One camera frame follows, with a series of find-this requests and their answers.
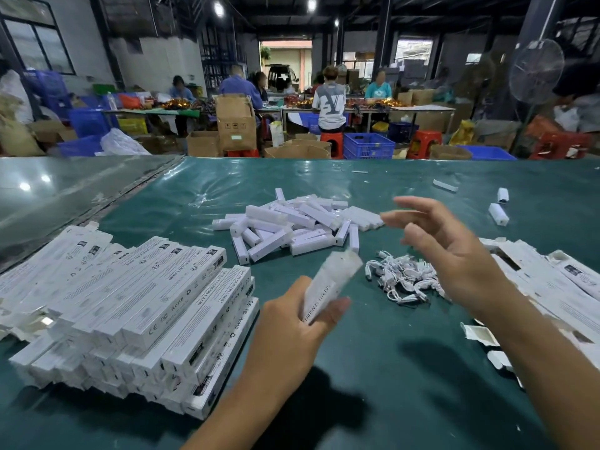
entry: ceiling light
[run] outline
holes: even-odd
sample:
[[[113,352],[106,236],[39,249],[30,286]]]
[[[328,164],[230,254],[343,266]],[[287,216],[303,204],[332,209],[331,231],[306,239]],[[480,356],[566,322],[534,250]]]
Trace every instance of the ceiling light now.
[[[215,14],[217,14],[217,17],[223,17],[225,14],[225,9],[223,9],[223,5],[219,2],[215,2]]]
[[[317,0],[308,0],[308,11],[310,13],[317,9]]]

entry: forearm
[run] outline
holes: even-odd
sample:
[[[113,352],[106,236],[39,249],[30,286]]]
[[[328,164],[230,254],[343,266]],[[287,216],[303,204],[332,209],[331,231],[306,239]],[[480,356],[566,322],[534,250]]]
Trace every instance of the forearm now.
[[[514,288],[484,317],[562,449],[600,440],[600,371]]]
[[[282,405],[240,379],[181,450],[250,449]]]

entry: gray t-shirt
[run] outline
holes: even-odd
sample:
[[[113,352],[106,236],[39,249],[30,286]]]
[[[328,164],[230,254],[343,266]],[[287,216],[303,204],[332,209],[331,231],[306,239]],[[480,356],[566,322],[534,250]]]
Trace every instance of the gray t-shirt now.
[[[337,83],[324,84],[314,92],[312,108],[320,108],[319,127],[337,129],[346,123],[344,107],[346,106],[346,90]]]

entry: hand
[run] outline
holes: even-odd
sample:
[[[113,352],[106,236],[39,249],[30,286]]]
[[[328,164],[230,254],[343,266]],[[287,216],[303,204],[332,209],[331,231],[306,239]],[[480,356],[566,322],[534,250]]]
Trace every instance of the hand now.
[[[401,243],[421,251],[448,296],[485,322],[485,314],[515,287],[484,245],[436,200],[405,196],[394,202],[412,210],[381,213],[385,224],[403,228]]]
[[[283,296],[264,304],[239,379],[261,400],[275,401],[276,407],[300,386],[319,346],[350,305],[348,298],[335,300],[312,325],[305,324],[299,313],[310,281],[300,277]]]

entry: pile of white cables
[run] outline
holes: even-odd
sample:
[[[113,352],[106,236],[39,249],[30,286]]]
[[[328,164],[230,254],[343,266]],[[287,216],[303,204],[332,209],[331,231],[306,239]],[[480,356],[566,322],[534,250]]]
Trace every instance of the pile of white cables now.
[[[399,305],[414,302],[429,302],[423,290],[431,288],[441,297],[451,301],[440,286],[436,270],[424,260],[415,260],[412,256],[394,257],[387,251],[379,251],[379,259],[365,264],[365,275],[371,281],[373,273],[379,276],[378,284],[383,288],[387,298]],[[397,286],[409,295],[400,296]]]

